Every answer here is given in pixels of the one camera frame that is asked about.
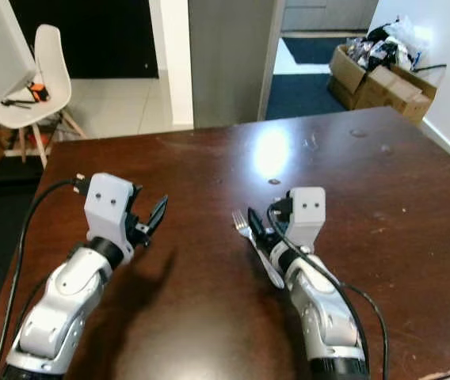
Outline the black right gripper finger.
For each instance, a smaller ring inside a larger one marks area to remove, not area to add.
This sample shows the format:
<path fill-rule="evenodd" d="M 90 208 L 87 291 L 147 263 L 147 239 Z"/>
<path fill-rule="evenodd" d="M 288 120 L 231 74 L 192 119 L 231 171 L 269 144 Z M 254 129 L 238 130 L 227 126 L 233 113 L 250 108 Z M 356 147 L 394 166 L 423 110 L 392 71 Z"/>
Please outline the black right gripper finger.
<path fill-rule="evenodd" d="M 253 207 L 248 207 L 246 212 L 250 239 L 260 253 L 268 256 L 273 249 L 273 229 L 262 221 L 260 214 Z"/>

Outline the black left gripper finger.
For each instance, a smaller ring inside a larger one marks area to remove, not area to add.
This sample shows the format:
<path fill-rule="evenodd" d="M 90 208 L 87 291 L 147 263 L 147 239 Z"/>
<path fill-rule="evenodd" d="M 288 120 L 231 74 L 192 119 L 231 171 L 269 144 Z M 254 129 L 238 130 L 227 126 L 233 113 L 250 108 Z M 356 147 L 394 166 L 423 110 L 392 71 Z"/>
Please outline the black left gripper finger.
<path fill-rule="evenodd" d="M 168 195 L 164 195 L 158 203 L 156 203 L 156 206 L 153 207 L 152 212 L 150 214 L 149 217 L 149 221 L 147 222 L 147 224 L 145 224 L 145 226 L 142 228 L 142 231 L 149 237 L 151 238 L 151 236 L 154 234 L 154 232 L 156 231 L 156 229 L 158 228 L 158 226 L 161 224 L 163 218 L 164 218 L 164 214 L 165 214 L 165 209 L 167 207 L 167 203 L 168 203 L 168 199 L 170 198 L 170 196 Z"/>

